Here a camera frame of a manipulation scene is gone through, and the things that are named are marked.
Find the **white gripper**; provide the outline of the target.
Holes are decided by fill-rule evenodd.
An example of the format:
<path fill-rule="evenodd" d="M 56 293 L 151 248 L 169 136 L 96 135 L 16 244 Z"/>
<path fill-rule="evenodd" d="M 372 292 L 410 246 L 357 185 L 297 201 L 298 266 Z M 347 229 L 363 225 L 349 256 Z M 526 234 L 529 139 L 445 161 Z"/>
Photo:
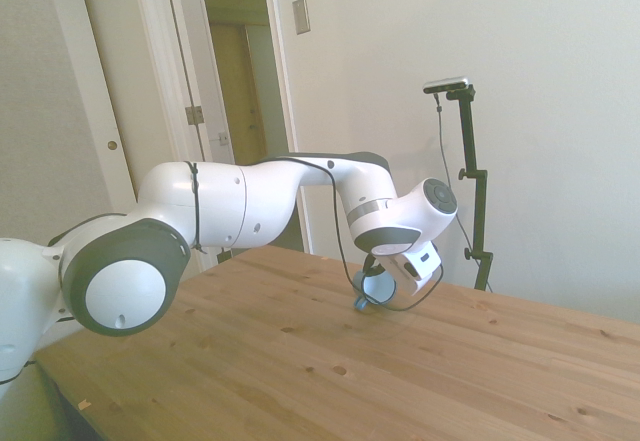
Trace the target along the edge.
<path fill-rule="evenodd" d="M 432 278 L 441 259 L 431 241 L 397 254 L 376 254 L 375 258 L 407 295 L 415 295 Z"/>

